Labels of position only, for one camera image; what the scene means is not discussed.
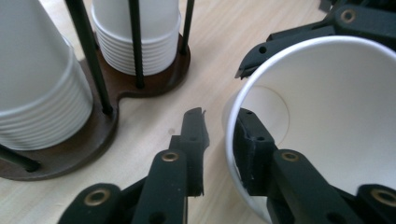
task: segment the light wood surface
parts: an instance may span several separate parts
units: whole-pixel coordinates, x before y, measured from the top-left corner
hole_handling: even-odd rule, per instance
[[[60,32],[84,58],[63,0],[40,0]],[[85,1],[88,11],[91,1]],[[185,82],[163,96],[123,99],[117,136],[97,161],[58,178],[0,180],[0,223],[56,223],[85,188],[112,183],[125,189],[146,176],[154,156],[180,134],[185,111],[202,107],[210,137],[205,152],[205,196],[189,199],[189,223],[263,223],[233,187],[224,153],[223,107],[245,80],[234,79],[244,56],[274,32],[320,21],[319,0],[195,1],[191,66]],[[186,0],[181,0],[182,18]]]

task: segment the brown wooden base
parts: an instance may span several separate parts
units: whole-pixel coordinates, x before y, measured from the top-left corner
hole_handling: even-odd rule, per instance
[[[182,36],[178,40],[177,52],[179,52],[181,40]],[[68,174],[96,160],[108,150],[116,134],[120,115],[120,99],[123,97],[152,97],[172,90],[187,76],[191,60],[189,49],[185,55],[178,53],[168,68],[159,74],[145,77],[145,88],[138,89],[135,86],[135,76],[123,74],[112,68],[105,61],[100,50],[97,50],[97,56],[113,113],[108,116],[102,112],[91,72],[86,61],[81,61],[80,64],[90,84],[94,101],[91,116],[86,124],[72,137],[54,147],[33,151],[16,151],[32,160],[39,161],[41,167],[37,171],[29,173],[18,165],[0,160],[0,177],[23,181],[49,179]]]

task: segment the black metal rod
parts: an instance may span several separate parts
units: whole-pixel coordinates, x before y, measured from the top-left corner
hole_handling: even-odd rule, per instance
[[[3,161],[8,161],[10,163],[19,165],[27,172],[36,171],[40,167],[40,163],[38,161],[34,161],[20,154],[17,154],[10,148],[5,147],[1,144],[0,144],[0,159]]]
[[[87,58],[87,63],[90,67],[92,78],[102,103],[103,112],[105,114],[111,114],[113,108],[108,99],[106,84],[103,79],[99,61],[96,57],[95,39],[84,3],[81,0],[65,0],[65,2],[69,8],[70,16],[76,27],[85,57]]]
[[[132,41],[134,42],[134,70],[136,74],[136,87],[145,87],[142,60],[142,36],[140,32],[139,0],[129,0],[131,17]]]
[[[181,54],[187,53],[187,47],[189,46],[189,37],[190,37],[190,28],[191,28],[191,21],[192,21],[192,12],[194,10],[194,0],[189,0],[187,2],[187,10],[186,10],[186,19],[184,21],[184,28],[183,28],[183,42],[181,43]]]

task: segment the wooden table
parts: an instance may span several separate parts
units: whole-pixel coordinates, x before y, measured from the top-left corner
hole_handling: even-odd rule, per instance
[[[60,32],[84,58],[63,0],[40,0]],[[91,1],[85,0],[90,9]],[[120,101],[117,136],[100,159],[72,174],[36,182],[0,180],[0,223],[56,223],[88,186],[104,182],[125,189],[146,176],[152,159],[180,134],[185,111],[202,107],[210,137],[205,152],[205,196],[189,199],[189,223],[262,223],[233,187],[224,153],[223,107],[245,83],[234,79],[244,56],[274,32],[314,21],[319,0],[195,1],[185,82],[165,95]],[[186,0],[181,0],[184,18]]]

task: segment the stack of paper cups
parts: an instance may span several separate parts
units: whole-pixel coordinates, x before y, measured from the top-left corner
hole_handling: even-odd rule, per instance
[[[177,0],[140,0],[143,74],[167,68],[177,51],[180,13]],[[93,0],[92,17],[98,42],[108,64],[135,75],[134,48],[128,0]]]
[[[0,8],[0,144],[52,147],[92,112],[92,94],[70,44],[37,0]]]

